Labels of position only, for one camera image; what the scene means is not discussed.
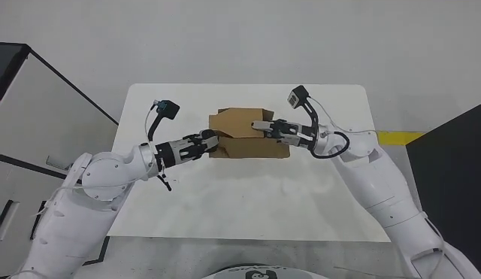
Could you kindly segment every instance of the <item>black panel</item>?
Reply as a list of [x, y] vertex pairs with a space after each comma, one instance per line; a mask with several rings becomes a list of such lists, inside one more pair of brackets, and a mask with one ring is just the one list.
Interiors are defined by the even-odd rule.
[[0, 101], [30, 52], [25, 44], [0, 43]]
[[423, 210], [481, 269], [481, 105], [406, 146]]

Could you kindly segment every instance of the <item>black cable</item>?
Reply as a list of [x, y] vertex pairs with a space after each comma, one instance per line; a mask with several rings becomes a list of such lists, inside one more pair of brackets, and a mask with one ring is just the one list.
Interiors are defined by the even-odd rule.
[[344, 138], [344, 140], [346, 140], [346, 145], [341, 150], [339, 150], [337, 153], [333, 153], [333, 154], [327, 155], [327, 156], [320, 156], [320, 155], [317, 155], [316, 153], [314, 153], [314, 148], [316, 147], [317, 139], [319, 138], [319, 117], [317, 116], [316, 110], [313, 108], [313, 106], [307, 100], [305, 101], [305, 103], [302, 106], [306, 110], [306, 112], [309, 114], [309, 116], [312, 120], [312, 126], [313, 126], [313, 130], [314, 130], [315, 138], [313, 139], [313, 146], [309, 149], [310, 154], [316, 159], [330, 159], [330, 158], [334, 158], [334, 157], [339, 156], [342, 153], [344, 153], [349, 148], [349, 145], [350, 145], [351, 141], [346, 136], [346, 134], [344, 134], [342, 132], [334, 132], [334, 134], [339, 135], [342, 138]]
[[344, 145], [344, 147], [339, 150], [337, 153], [333, 153], [331, 155], [327, 155], [327, 156], [319, 156], [317, 155], [316, 153], [314, 153], [314, 149], [311, 149], [310, 150], [310, 154], [316, 158], [316, 159], [330, 159], [330, 158], [334, 158], [336, 156], [339, 156], [341, 155], [342, 153], [344, 153], [348, 148], [349, 148], [349, 145], [351, 144], [351, 141], [349, 140], [349, 138], [346, 136], [346, 134], [342, 133], [342, 132], [334, 132], [334, 134], [336, 135], [339, 135], [341, 136], [342, 138], [344, 138], [344, 140], [346, 140], [346, 145]]

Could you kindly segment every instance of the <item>gray floor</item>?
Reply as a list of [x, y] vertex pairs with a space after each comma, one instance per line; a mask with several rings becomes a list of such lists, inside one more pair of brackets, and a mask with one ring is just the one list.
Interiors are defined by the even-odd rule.
[[[405, 147], [383, 148], [407, 178], [418, 204]], [[82, 267], [75, 278], [194, 279], [228, 265], [248, 262], [302, 268], [332, 279], [372, 278], [335, 267], [402, 275], [400, 260], [390, 243], [113, 237], [104, 262]]]

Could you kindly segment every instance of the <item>box flap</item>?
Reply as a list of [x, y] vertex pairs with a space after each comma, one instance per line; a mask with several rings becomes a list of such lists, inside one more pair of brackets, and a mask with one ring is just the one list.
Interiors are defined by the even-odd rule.
[[251, 125], [254, 120], [263, 120], [264, 113], [274, 115], [274, 112], [258, 108], [220, 109], [217, 115], [209, 115], [209, 129], [233, 138], [263, 138], [264, 132], [256, 131]]

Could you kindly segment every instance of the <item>white floor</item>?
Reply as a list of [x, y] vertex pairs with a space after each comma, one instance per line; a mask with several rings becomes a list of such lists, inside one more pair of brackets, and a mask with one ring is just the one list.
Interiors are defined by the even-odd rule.
[[[0, 41], [32, 46], [116, 119], [133, 83], [357, 83], [377, 129], [428, 131], [481, 102], [480, 10], [481, 0], [0, 0]], [[412, 176], [404, 148], [390, 151]], [[77, 277], [194, 278], [249, 259], [333, 278], [361, 277], [334, 266], [399, 274], [390, 244], [118, 238]]]

